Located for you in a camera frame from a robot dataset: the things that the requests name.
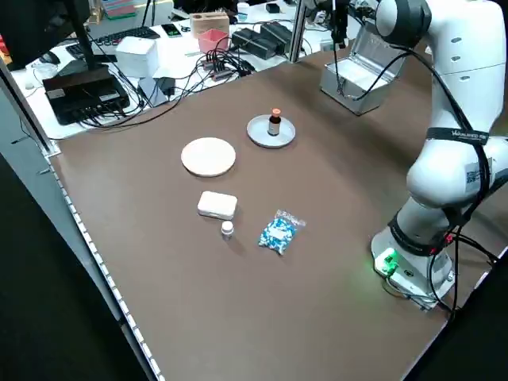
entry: pink container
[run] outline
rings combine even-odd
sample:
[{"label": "pink container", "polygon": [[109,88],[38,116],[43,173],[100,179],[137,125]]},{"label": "pink container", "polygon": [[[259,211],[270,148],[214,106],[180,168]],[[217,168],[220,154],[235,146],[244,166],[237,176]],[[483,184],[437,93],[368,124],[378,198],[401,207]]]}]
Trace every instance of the pink container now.
[{"label": "pink container", "polygon": [[207,53],[215,48],[228,50],[229,34],[218,29],[210,29],[198,36],[199,50]]}]

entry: white plate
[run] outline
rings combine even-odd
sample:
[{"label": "white plate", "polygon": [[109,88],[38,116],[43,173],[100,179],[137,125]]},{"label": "white plate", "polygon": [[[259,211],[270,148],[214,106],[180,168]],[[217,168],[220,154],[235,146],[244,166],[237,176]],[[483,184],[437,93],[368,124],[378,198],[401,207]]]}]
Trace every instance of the white plate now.
[{"label": "white plate", "polygon": [[235,148],[216,137],[202,137],[191,141],[182,150],[182,164],[201,177],[214,177],[226,173],[235,163]]}]

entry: small white bottle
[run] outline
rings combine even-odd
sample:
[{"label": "small white bottle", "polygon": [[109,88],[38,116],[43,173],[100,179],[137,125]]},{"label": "small white bottle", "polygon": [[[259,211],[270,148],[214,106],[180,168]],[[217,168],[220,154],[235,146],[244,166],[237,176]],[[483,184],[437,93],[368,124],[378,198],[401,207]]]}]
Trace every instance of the small white bottle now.
[{"label": "small white bottle", "polygon": [[229,241],[233,236],[233,223],[231,221],[222,222],[221,233],[224,241]]}]

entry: wooden block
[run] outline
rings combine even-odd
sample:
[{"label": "wooden block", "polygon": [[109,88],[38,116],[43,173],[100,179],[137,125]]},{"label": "wooden block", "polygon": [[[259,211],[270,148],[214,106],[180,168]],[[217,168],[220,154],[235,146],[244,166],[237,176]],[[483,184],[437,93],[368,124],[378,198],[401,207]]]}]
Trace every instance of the wooden block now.
[{"label": "wooden block", "polygon": [[229,34],[229,17],[225,12],[192,13],[190,26],[194,38],[210,29],[218,29]]}]

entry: desk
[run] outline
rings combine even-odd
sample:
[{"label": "desk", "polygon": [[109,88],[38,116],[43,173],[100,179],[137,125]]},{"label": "desk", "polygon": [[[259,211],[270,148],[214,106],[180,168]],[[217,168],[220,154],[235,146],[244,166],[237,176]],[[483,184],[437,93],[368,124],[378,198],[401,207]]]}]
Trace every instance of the desk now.
[{"label": "desk", "polygon": [[[429,75],[411,60],[385,104],[356,117],[319,91],[331,59],[320,53],[196,94],[141,127],[72,137],[51,158],[166,379],[398,379],[444,323],[440,310],[386,293],[369,249],[407,199]],[[280,150],[245,133],[273,106],[297,129]],[[183,168],[183,146],[203,136],[237,150],[227,174],[199,179]],[[197,215],[203,191],[238,197],[229,243],[220,221]],[[486,204],[479,216],[499,221],[506,190]],[[277,209],[307,222],[282,258],[257,246]],[[506,219],[494,228],[483,219],[464,232],[501,252]],[[460,302],[486,268],[461,249]]]},{"label": "desk", "polygon": [[[278,0],[282,13],[270,14],[265,10],[265,4],[259,4],[258,6],[252,6],[248,8],[248,18],[246,22],[258,22],[258,21],[270,21],[273,19],[286,19],[292,20],[294,18],[294,8],[293,6],[288,6],[282,0]],[[114,25],[114,21],[104,21],[111,25]],[[182,26],[189,26],[189,21],[179,21],[175,23],[179,29]],[[287,28],[292,29],[292,24],[287,22],[283,23]],[[251,25],[231,25],[230,32],[233,33],[241,28],[252,28]],[[260,25],[254,27],[257,31],[259,31]],[[306,30],[304,38],[308,41],[308,43],[312,47],[313,52],[317,52],[320,49],[319,43],[323,38],[329,38],[329,32],[322,32],[322,29],[315,27],[318,30],[311,30],[313,27],[309,27]],[[172,78],[181,78],[186,75],[189,75],[194,68],[198,58],[200,55],[196,56],[186,56],[186,54],[191,52],[199,52],[198,40],[194,39],[191,36],[191,33],[183,33],[182,37],[169,38],[161,26],[153,27],[153,30],[156,31],[160,38],[157,39],[157,49],[159,53],[160,67],[159,70],[154,74],[154,78],[159,77],[172,77]],[[359,24],[354,18],[349,18],[349,27],[348,27],[348,35],[350,38],[354,38],[359,30]],[[97,33],[94,33],[92,29],[91,32],[93,37],[98,37]],[[303,47],[305,50],[309,50],[308,45],[304,42]],[[72,59],[71,55],[67,52],[64,46],[59,46],[52,51],[60,58],[61,63],[58,65],[59,70],[67,65]],[[242,58],[245,58],[249,61],[257,71],[261,71],[267,69],[269,67],[274,67],[284,61],[285,58],[276,56],[269,60],[261,60],[255,56],[244,55]],[[110,70],[112,72],[116,72],[116,69],[110,65]],[[201,73],[194,74],[189,81],[188,87],[191,87],[198,83],[201,78],[200,75],[204,76],[206,73],[202,71]],[[77,133],[83,132],[85,129],[89,129],[90,127],[86,127],[84,125],[80,125],[78,123],[73,123],[71,125],[61,125],[56,120],[55,114],[51,106],[49,105],[48,100],[46,99],[46,95],[44,92],[44,88],[42,87],[42,83],[37,78],[33,76],[33,69],[29,65],[28,71],[14,71],[12,73],[14,80],[17,82],[17,85],[20,87],[23,95],[27,97],[27,101],[33,109],[36,117],[39,119],[42,128],[46,132],[49,138],[54,140],[61,140],[67,137],[73,136]],[[138,79],[129,78],[131,83],[134,86],[137,86]],[[25,83],[27,80],[33,82],[36,87],[39,87],[37,90],[26,90]],[[217,86],[222,82],[214,82],[211,79],[208,79],[204,83],[204,88]],[[176,81],[177,87],[185,87],[187,83],[187,79],[181,79]],[[132,91],[128,88],[125,88],[128,93],[132,93]],[[181,94],[181,91],[176,91],[175,97]],[[135,97],[131,97],[131,106],[126,111],[133,109],[136,106],[136,102],[133,100]]]}]

